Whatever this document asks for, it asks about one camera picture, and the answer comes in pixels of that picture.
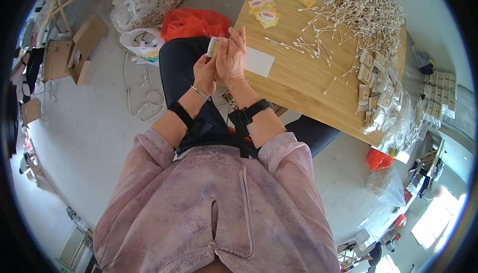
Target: cardboard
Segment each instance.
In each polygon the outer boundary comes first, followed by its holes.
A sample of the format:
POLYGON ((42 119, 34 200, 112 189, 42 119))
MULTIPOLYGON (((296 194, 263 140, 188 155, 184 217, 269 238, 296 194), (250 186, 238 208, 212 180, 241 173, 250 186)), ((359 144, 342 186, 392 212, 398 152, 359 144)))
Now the cardboard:
POLYGON ((46 49, 43 82, 69 75, 67 65, 72 47, 72 41, 50 41, 46 49))
POLYGON ((96 44, 106 35, 108 27, 96 14, 89 16, 73 36, 75 47, 70 54, 68 71, 76 85, 83 85, 91 60, 88 55, 96 44))
POLYGON ((28 103, 21 105, 21 117, 23 125, 28 128, 28 124, 40 118, 40 101, 32 98, 28 103))

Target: table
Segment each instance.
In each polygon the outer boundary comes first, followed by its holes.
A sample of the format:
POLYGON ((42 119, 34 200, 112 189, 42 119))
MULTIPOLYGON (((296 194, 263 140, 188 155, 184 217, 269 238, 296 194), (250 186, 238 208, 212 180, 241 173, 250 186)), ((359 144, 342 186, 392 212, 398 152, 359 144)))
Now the table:
MULTIPOLYGON (((236 20, 235 29, 246 27, 247 46, 257 49, 275 57, 272 68, 267 78, 258 74, 245 71, 249 84, 268 101, 281 105, 285 108, 297 111, 317 121, 335 127, 353 137, 374 146, 379 146, 383 134, 372 132, 363 134, 365 112, 355 115, 358 100, 355 90, 358 90, 360 81, 357 73, 353 72, 349 84, 346 85, 348 76, 342 77, 349 71, 354 61, 357 47, 357 37, 352 37, 342 45, 338 31, 331 39, 331 32, 323 32, 320 37, 323 44, 331 49, 331 67, 323 58, 312 59, 310 55, 302 54, 296 50, 285 49, 282 46, 272 46, 270 41, 264 39, 269 37, 278 42, 293 45, 292 42, 301 36, 306 42, 314 43, 315 31, 312 26, 301 32, 307 26, 307 22, 315 14, 312 10, 298 11, 305 8, 303 4, 295 0, 274 0, 277 11, 281 14, 276 27, 264 29, 255 17, 248 13, 248 1, 246 0, 236 20), (323 92, 330 85, 333 78, 337 80, 325 95, 323 92)), ((326 0, 317 0, 317 6, 321 7, 326 0)), ((325 17, 319 16, 315 22, 317 27, 326 27, 333 22, 327 21, 325 17)), ((344 33, 348 29, 341 28, 342 37, 345 40, 351 35, 344 33)), ((397 67, 400 71, 400 80, 403 76, 405 66, 406 50, 406 27, 402 26, 401 46, 398 51, 397 67)))

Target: woman's right hand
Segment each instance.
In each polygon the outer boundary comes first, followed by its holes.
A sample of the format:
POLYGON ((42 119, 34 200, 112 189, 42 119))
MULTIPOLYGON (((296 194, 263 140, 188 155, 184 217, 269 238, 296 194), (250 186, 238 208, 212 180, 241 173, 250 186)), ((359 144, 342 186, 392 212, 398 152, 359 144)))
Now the woman's right hand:
POLYGON ((239 34, 229 27, 229 39, 219 37, 219 49, 216 59, 216 70, 224 84, 244 79, 244 63, 246 62, 246 27, 241 27, 239 34))

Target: gray floor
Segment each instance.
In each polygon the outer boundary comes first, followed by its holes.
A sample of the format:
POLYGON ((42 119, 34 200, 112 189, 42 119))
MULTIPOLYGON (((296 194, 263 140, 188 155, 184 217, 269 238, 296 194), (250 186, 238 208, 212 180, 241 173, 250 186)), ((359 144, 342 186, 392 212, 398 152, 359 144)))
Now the gray floor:
MULTIPOLYGON (((244 0, 185 0, 182 7, 213 9, 234 22, 244 0)), ((107 19, 112 6, 105 0, 107 19)), ((109 31, 90 58, 86 85, 76 86, 69 77, 58 79, 54 93, 42 97, 47 121, 35 121, 30 135, 52 185, 92 228, 111 196, 125 156, 135 134, 145 132, 152 122, 143 123, 129 114, 123 76, 125 55, 118 46, 119 34, 107 22, 102 0, 78 0, 66 9, 73 30, 90 13, 97 13, 109 31)), ((128 62, 131 108, 142 105, 147 87, 140 87, 147 70, 128 62)), ((152 80, 161 89, 158 68, 151 67, 152 80)), ((215 100, 217 105, 224 102, 215 100)), ((156 109, 146 109, 145 115, 156 109)), ((362 228, 380 237, 399 215, 393 207, 380 204, 367 192, 369 173, 365 161, 370 146, 341 133, 314 158, 314 175, 337 244, 352 238, 362 228), (356 228, 365 218, 367 223, 356 228)), ((395 162, 405 176, 410 164, 395 162)))

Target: dark pants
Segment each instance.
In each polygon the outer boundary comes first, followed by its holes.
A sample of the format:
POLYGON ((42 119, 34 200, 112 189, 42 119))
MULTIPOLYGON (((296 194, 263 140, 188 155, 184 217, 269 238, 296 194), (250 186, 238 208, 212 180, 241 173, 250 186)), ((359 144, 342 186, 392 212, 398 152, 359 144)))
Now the dark pants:
MULTIPOLYGON (((193 65, 206 53, 209 39, 204 36, 174 39, 163 45, 159 53, 159 67, 164 97, 169 109, 194 83, 193 65)), ((197 141, 185 137, 176 152, 178 154, 201 145, 224 144, 237 146, 226 123, 214 103, 206 102, 197 115, 212 125, 211 129, 197 141)), ((307 143, 312 156, 318 154, 340 133, 339 130, 302 115, 285 126, 294 132, 298 141, 307 143)))

